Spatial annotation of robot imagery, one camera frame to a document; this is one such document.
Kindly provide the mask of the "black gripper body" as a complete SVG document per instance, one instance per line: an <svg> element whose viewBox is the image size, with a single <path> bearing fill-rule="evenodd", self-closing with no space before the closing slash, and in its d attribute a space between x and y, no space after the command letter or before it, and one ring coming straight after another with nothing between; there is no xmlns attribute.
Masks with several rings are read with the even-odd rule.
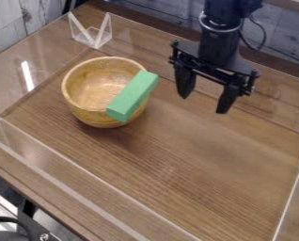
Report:
<svg viewBox="0 0 299 241"><path fill-rule="evenodd" d="M220 66L200 59L200 44L196 41L173 40L170 45L173 54L169 62L174 69L178 66L185 67L197 76L208 78L225 87L230 84L237 86L241 89L241 96L252 95L261 72L248 63L240 52L236 52L228 63Z"/></svg>

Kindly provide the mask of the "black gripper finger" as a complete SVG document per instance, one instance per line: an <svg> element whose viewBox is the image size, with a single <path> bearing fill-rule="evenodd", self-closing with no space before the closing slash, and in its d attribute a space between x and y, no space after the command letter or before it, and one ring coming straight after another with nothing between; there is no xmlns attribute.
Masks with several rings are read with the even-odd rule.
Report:
<svg viewBox="0 0 299 241"><path fill-rule="evenodd" d="M179 95L186 99L197 86L197 74L187 68L175 68L177 87Z"/></svg>
<svg viewBox="0 0 299 241"><path fill-rule="evenodd" d="M217 108L218 114L226 114L229 112L233 104L237 101L240 93L241 93L241 89L237 86L229 85L225 87L225 92L218 102L218 108Z"/></svg>

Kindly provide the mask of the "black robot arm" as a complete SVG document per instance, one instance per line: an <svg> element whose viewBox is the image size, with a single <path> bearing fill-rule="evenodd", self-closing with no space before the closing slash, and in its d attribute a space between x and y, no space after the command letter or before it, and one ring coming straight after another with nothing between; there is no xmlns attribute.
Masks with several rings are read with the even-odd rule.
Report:
<svg viewBox="0 0 299 241"><path fill-rule="evenodd" d="M217 113L226 114L237 99L250 95L261 72L240 52L245 19L264 7L264 0L205 0L200 41L174 40L170 63L179 95L186 99L202 76L225 87Z"/></svg>

